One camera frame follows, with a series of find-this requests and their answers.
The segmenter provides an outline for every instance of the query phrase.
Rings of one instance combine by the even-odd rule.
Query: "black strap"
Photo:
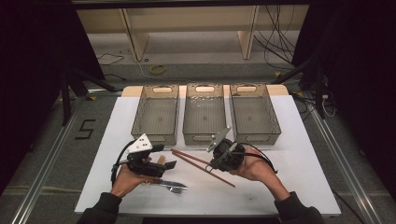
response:
[[[244,156],[251,156],[251,157],[260,158],[263,161],[267,162],[268,165],[271,167],[271,169],[274,171],[274,173],[277,174],[277,171],[275,170],[274,165],[271,163],[271,161],[270,161],[270,159],[268,159],[268,157],[263,155],[263,153],[262,153],[263,156],[260,156],[260,155],[257,155],[257,154],[253,154],[253,153],[245,153],[245,152],[232,152],[231,154],[232,155],[244,155]]]
[[[113,168],[111,168],[111,186],[114,185],[114,183],[116,182],[116,178],[117,178],[117,171],[119,170],[120,167],[120,159],[122,157],[122,154],[125,152],[125,150],[135,142],[136,140],[133,140],[131,142],[129,142],[121,151],[119,157],[117,158],[116,163],[114,163]]]

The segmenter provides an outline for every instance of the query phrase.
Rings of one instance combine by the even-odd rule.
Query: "wooden chopstick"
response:
[[[189,154],[184,153],[184,152],[182,152],[182,151],[179,151],[179,150],[176,150],[176,149],[173,149],[173,148],[171,148],[171,151],[174,152],[174,153],[180,154],[180,155],[182,155],[182,156],[188,157],[188,158],[190,158],[190,159],[193,159],[193,160],[195,160],[195,161],[200,161],[200,162],[203,163],[203,164],[206,164],[206,165],[210,164],[208,161],[203,161],[203,160],[201,160],[201,159],[199,159],[199,158],[193,157],[192,155],[189,155]]]
[[[228,182],[227,180],[225,180],[225,179],[219,177],[218,175],[215,175],[215,174],[212,174],[211,172],[208,172],[206,169],[202,168],[201,166],[199,166],[198,164],[194,163],[193,161],[190,161],[189,159],[182,157],[182,156],[181,156],[182,154],[181,154],[181,153],[177,153],[176,151],[172,151],[172,154],[174,154],[175,156],[181,158],[183,161],[186,161],[186,162],[188,162],[189,164],[195,166],[196,168],[198,168],[198,169],[204,171],[205,173],[207,173],[207,174],[209,174],[209,175],[213,175],[215,178],[217,178],[217,179],[221,180],[222,182],[224,182],[224,183],[226,183],[226,184],[228,184],[228,185],[230,185],[230,186],[232,186],[232,187],[235,188],[235,185],[234,185],[234,184],[232,184],[232,183]]]

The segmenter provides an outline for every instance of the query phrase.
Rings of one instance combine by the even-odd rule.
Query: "hand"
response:
[[[246,153],[261,155],[255,149],[247,148]],[[290,194],[267,162],[257,157],[246,156],[237,170],[230,171],[232,175],[239,175],[248,180],[262,182],[274,195],[277,201],[289,198]]]
[[[119,175],[117,176],[116,182],[114,183],[113,189],[110,193],[123,198],[127,193],[131,192],[140,184],[153,179],[155,179],[155,177],[137,175],[131,172],[126,164],[123,164],[120,167]]]

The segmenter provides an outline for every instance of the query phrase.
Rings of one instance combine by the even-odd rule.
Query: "white tabletop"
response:
[[[264,150],[278,177],[289,191],[296,191],[306,206],[315,206],[323,216],[338,216],[341,211],[335,201],[318,158],[290,96],[271,96],[282,134],[274,146],[256,146]],[[105,135],[99,146],[84,189],[76,207],[77,213],[94,206],[102,192],[111,190],[110,170],[123,147],[133,140],[131,130],[138,97],[120,97],[113,109]],[[227,124],[232,125],[228,99]],[[186,147],[182,134],[185,96],[180,94],[177,145],[173,148],[210,161],[205,147]],[[233,140],[232,133],[227,136]],[[175,169],[164,173],[163,179],[178,181],[189,188],[175,194],[157,186],[139,186],[120,205],[120,213],[144,217],[268,217],[276,216],[274,198],[259,182],[248,181],[221,171],[213,171],[235,188],[204,173],[165,149],[150,154],[156,161],[164,155],[167,161],[177,161]]]

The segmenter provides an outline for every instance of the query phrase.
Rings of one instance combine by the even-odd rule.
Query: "plastic bin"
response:
[[[152,144],[177,143],[178,85],[144,86],[134,118],[132,136],[145,133]]]
[[[183,121],[185,144],[206,146],[213,134],[226,127],[223,86],[188,84]]]
[[[266,85],[235,84],[230,94],[235,141],[274,145],[281,130]]]

